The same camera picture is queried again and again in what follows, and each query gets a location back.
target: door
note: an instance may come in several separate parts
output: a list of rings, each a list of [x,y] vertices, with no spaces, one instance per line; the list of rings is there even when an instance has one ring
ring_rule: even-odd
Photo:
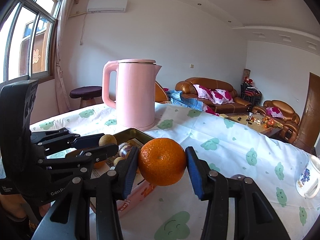
[[[310,153],[320,131],[320,77],[310,73],[309,88],[300,122],[300,129],[294,145]]]

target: stool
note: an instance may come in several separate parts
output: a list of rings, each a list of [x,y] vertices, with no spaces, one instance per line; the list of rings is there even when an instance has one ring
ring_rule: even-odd
[[[71,90],[70,97],[81,98],[80,108],[84,108],[86,106],[93,106],[96,104],[94,98],[101,97],[102,95],[102,87],[100,86],[89,86],[89,87],[81,87]]]

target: coffee table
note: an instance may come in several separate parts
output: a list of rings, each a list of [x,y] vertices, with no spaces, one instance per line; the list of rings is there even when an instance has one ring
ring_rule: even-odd
[[[262,133],[262,134],[268,136],[269,138],[275,138],[275,137],[277,137],[277,135],[280,134],[280,131],[282,130],[282,128],[280,128],[280,127],[264,128],[263,124],[258,125],[255,122],[251,122],[252,124],[248,124],[248,122],[246,121],[248,119],[248,114],[249,113],[234,113],[234,114],[220,114],[220,116],[224,117],[228,120],[232,120],[234,122],[238,122],[240,124],[247,125],[251,129],[253,129],[259,133]],[[264,118],[264,115],[258,114],[258,113],[253,113],[253,117],[256,117],[258,119],[262,119],[262,118]]]

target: kettle lid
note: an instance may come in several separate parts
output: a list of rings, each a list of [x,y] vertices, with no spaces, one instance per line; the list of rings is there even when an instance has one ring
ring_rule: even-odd
[[[122,59],[118,61],[119,63],[156,63],[153,59],[136,59],[136,58],[130,58],[130,59]]]

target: purple stool cushion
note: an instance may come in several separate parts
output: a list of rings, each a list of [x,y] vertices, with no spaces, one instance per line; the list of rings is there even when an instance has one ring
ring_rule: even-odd
[[[71,98],[82,98],[83,100],[101,97],[101,95],[102,95],[102,87],[100,86],[76,88],[71,90],[70,92]]]

